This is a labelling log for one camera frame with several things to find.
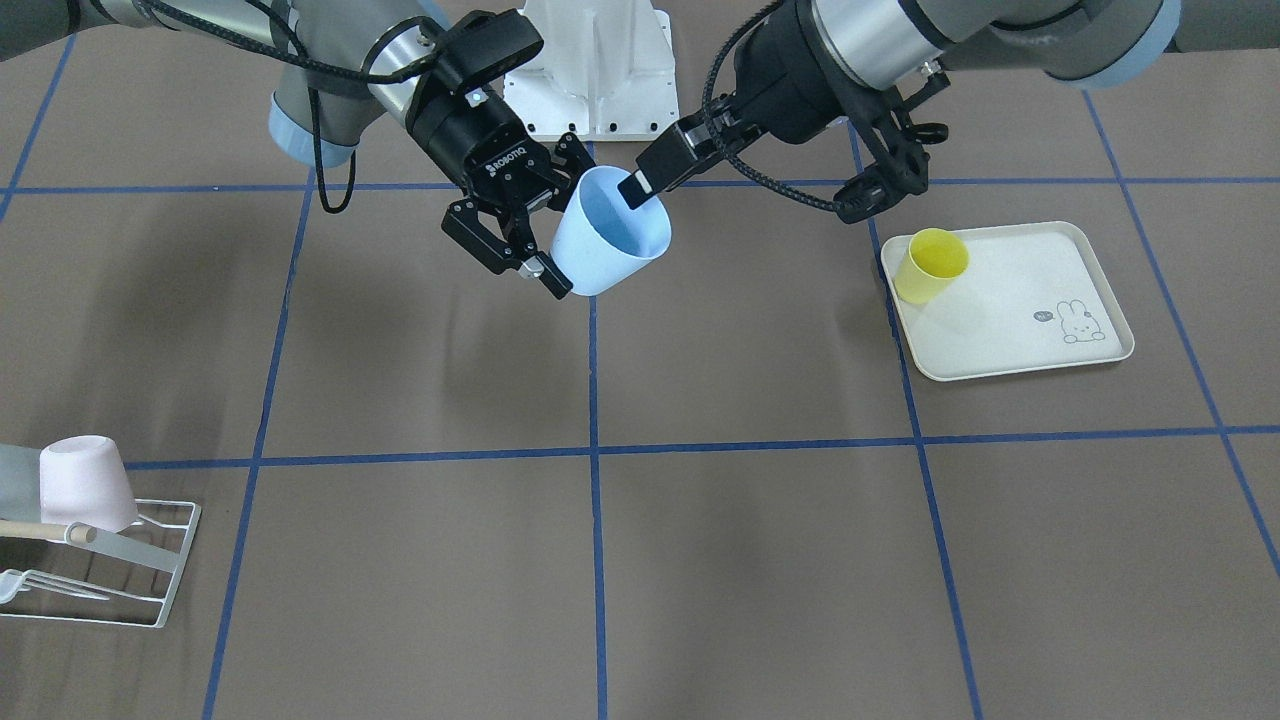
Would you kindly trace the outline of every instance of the white tray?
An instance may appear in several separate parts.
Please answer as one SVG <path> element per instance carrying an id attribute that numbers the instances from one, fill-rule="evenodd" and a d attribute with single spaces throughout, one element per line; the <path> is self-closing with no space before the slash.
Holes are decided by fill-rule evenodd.
<path id="1" fill-rule="evenodd" d="M 1080 228 L 1055 222 L 955 233 L 969 247 L 963 275 L 923 306 L 890 292 L 925 377 L 963 380 L 1133 355 L 1133 332 Z M 899 236 L 881 250 L 891 282 L 910 241 Z"/>

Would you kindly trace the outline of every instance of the gray robot arm segment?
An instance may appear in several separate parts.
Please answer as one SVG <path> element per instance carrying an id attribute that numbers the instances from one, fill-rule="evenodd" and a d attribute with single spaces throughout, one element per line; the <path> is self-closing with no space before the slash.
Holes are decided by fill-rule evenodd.
<path id="1" fill-rule="evenodd" d="M 260 42 L 275 42 L 266 17 L 243 0 L 169 0 L 169 4 Z M 0 3 L 0 61 L 108 24 L 201 32 L 152 14 L 132 0 L 5 0 Z"/>
<path id="2" fill-rule="evenodd" d="M 640 154 L 636 173 L 618 186 L 630 206 L 723 160 L 776 192 L 859 222 L 928 187 L 924 146 L 945 140 L 946 128 L 916 126 L 910 113 L 950 85 L 943 69 L 1039 68 L 1088 90 L 1125 82 L 1166 49 L 1280 45 L 1276 0 L 778 0 L 762 13 L 767 22 L 735 35 L 742 38 L 735 91 L 705 97 Z M 904 99 L 896 86 L 915 72 L 925 88 Z M 840 114 L 876 163 L 833 202 L 737 158 L 764 135 L 806 142 Z"/>

